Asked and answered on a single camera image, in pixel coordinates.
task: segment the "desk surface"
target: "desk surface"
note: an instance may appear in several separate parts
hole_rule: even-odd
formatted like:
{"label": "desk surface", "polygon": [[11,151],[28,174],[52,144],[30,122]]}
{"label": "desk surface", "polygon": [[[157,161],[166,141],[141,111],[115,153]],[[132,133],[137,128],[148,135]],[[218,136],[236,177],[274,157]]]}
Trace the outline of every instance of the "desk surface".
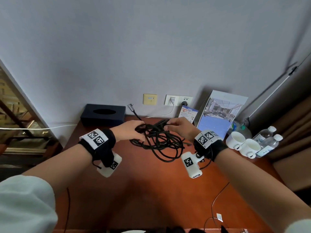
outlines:
{"label": "desk surface", "polygon": [[[144,119],[150,124],[159,120]],[[79,136],[93,129],[79,122],[64,149],[77,144]],[[191,179],[181,159],[162,162],[150,150],[136,147],[128,140],[116,143],[114,151],[122,157],[122,162],[111,177],[101,176],[90,165],[70,185],[68,229],[203,228],[205,220],[212,216],[212,201],[228,182],[214,163],[203,170],[202,176]],[[186,151],[194,152],[193,146],[186,147]],[[164,152],[172,155],[174,151],[165,149]],[[266,159],[258,159],[255,164],[280,180]],[[64,192],[56,200],[59,218],[56,229],[64,229],[67,209],[68,197]],[[222,214],[228,228],[271,232],[231,185],[217,198],[213,212]],[[212,219],[206,228],[216,228]]]}

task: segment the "table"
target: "table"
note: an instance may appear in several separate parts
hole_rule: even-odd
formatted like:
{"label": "table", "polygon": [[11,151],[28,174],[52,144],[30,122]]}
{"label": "table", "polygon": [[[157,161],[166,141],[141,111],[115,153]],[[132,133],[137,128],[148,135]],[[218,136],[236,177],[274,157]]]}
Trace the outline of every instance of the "table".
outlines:
{"label": "table", "polygon": [[[143,120],[154,124],[160,119]],[[95,128],[84,127],[79,122],[64,150]],[[69,186],[71,208],[67,229],[203,228],[205,220],[212,216],[212,201],[228,183],[214,163],[203,170],[202,176],[191,179],[181,159],[162,162],[150,150],[136,147],[128,140],[116,143],[113,150],[122,157],[122,162],[111,177],[101,176],[96,167],[90,165]],[[193,153],[194,147],[186,147],[184,152],[187,151]],[[164,152],[173,155],[174,150]],[[258,159],[255,164],[280,180],[266,159]],[[56,200],[59,219],[55,229],[64,229],[67,210],[68,197],[64,192]],[[249,232],[272,232],[231,185],[217,198],[213,212],[222,214],[224,225],[232,228],[231,232],[242,228]],[[206,228],[216,228],[212,219]]]}

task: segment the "black tissue box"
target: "black tissue box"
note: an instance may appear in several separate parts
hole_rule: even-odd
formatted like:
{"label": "black tissue box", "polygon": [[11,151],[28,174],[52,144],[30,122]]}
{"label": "black tissue box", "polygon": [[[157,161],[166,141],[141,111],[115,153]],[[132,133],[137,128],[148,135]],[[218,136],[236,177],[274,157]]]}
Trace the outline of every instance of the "black tissue box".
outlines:
{"label": "black tissue box", "polygon": [[125,106],[87,104],[80,117],[84,126],[118,126],[124,122]]}

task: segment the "mug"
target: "mug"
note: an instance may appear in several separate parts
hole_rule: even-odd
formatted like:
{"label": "mug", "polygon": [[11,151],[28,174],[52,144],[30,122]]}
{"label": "mug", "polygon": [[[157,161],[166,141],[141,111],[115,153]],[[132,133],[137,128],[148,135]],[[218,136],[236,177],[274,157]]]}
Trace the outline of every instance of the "mug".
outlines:
{"label": "mug", "polygon": [[246,156],[248,158],[255,158],[256,153],[260,150],[260,145],[252,140],[252,139],[246,139],[246,141],[241,145],[240,153],[243,156]]}
{"label": "mug", "polygon": [[239,132],[232,132],[226,140],[226,145],[230,149],[240,150],[241,145],[245,142],[245,137]]}

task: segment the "white bottle cap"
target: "white bottle cap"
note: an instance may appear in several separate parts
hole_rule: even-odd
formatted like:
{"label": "white bottle cap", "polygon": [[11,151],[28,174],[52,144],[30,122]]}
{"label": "white bottle cap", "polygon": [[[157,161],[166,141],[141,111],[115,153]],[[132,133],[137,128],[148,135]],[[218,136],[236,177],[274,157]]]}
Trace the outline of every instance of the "white bottle cap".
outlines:
{"label": "white bottle cap", "polygon": [[279,135],[279,134],[275,134],[275,135],[273,136],[273,138],[274,138],[275,140],[277,140],[277,141],[282,141],[282,140],[283,140],[283,137],[282,137],[281,135]]}
{"label": "white bottle cap", "polygon": [[269,132],[275,132],[275,131],[276,131],[276,128],[273,127],[273,126],[270,126],[270,127],[268,127],[268,131],[269,131]]}

